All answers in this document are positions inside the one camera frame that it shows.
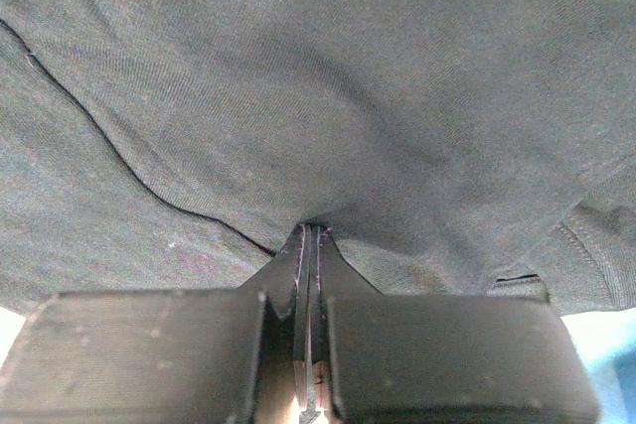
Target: t-shirt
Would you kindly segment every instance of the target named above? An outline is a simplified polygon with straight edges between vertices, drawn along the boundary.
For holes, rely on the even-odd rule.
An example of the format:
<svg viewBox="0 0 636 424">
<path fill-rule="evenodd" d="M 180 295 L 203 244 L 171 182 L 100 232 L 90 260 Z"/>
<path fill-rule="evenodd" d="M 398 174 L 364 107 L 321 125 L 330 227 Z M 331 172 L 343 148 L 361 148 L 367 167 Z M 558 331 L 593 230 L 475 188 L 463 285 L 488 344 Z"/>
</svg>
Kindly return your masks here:
<svg viewBox="0 0 636 424">
<path fill-rule="evenodd" d="M 636 307 L 636 0 L 0 0 L 0 305 L 236 287 Z"/>
</svg>

